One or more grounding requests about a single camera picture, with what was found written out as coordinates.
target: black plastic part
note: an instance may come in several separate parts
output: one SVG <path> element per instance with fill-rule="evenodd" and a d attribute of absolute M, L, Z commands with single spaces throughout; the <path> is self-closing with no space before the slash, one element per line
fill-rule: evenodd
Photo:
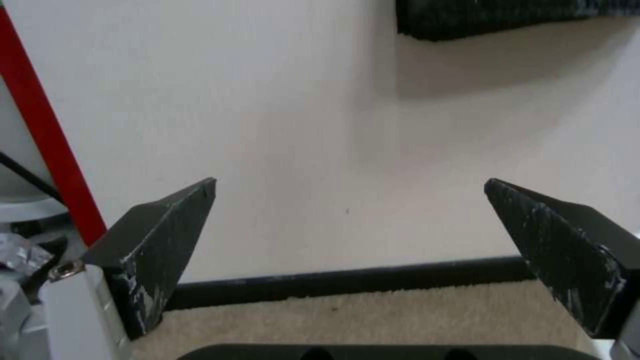
<path fill-rule="evenodd" d="M 553 346 L 213 345 L 181 360 L 596 360 Z"/>
<path fill-rule="evenodd" d="M 208 178 L 131 208 L 83 256 L 103 269 L 130 339 L 160 322 L 213 204 L 215 184 Z"/>
<path fill-rule="evenodd" d="M 638 0 L 396 0 L 398 33 L 431 41 L 544 22 L 639 13 Z"/>
<path fill-rule="evenodd" d="M 535 279 L 520 256 L 180 284 L 167 310 Z"/>
<path fill-rule="evenodd" d="M 640 241 L 593 208 L 491 179 L 484 192 L 532 272 L 593 338 L 615 338 L 639 295 Z"/>

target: floor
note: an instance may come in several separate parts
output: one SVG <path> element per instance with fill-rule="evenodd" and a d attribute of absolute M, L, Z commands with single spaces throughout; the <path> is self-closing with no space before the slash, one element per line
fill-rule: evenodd
<path fill-rule="evenodd" d="M 537 281 L 170 311 L 133 347 L 135 359 L 175 359 L 217 343 L 550 344 L 592 352 Z"/>

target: baseboard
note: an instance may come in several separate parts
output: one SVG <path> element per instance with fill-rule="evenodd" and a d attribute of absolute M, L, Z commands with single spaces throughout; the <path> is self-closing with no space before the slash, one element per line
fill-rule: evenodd
<path fill-rule="evenodd" d="M 520 256 L 179 284 L 166 310 L 534 279 Z"/>

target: black wire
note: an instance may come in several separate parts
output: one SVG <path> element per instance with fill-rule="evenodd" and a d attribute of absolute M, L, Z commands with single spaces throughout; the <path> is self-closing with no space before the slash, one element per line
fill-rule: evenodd
<path fill-rule="evenodd" d="M 22 165 L 18 164 L 15 160 L 11 159 L 8 155 L 0 151 L 0 163 L 6 166 L 9 170 L 16 173 L 16 175 L 20 176 L 24 180 L 26 180 L 29 184 L 37 187 L 41 192 L 44 192 L 48 196 L 56 199 L 60 202 L 60 204 L 65 204 L 62 201 L 62 197 L 58 193 L 56 189 L 54 189 L 51 185 L 47 184 L 45 181 L 34 175 L 34 173 L 30 172 Z"/>

